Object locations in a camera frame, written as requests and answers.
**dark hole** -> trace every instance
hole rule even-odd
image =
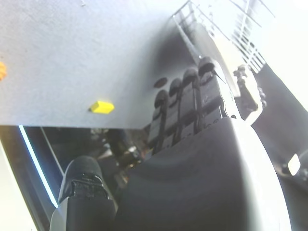
[[[159,80],[156,81],[154,84],[155,88],[161,88],[163,87],[166,83],[168,82],[166,77],[160,78]]]

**orange object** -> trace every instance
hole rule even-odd
[[[6,76],[6,66],[3,62],[0,62],[0,81]]]

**robotic hand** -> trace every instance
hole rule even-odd
[[[76,159],[51,231],[291,230],[275,170],[214,60],[175,79],[154,107],[152,156],[131,172],[117,213],[95,161]]]

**white wall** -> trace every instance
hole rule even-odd
[[[0,230],[36,231],[0,141]]]

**metal wire rack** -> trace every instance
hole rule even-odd
[[[196,63],[202,58],[193,43],[197,24],[213,39],[220,34],[231,41],[256,73],[266,63],[258,46],[263,28],[275,19],[275,15],[261,0],[188,1],[173,19]]]

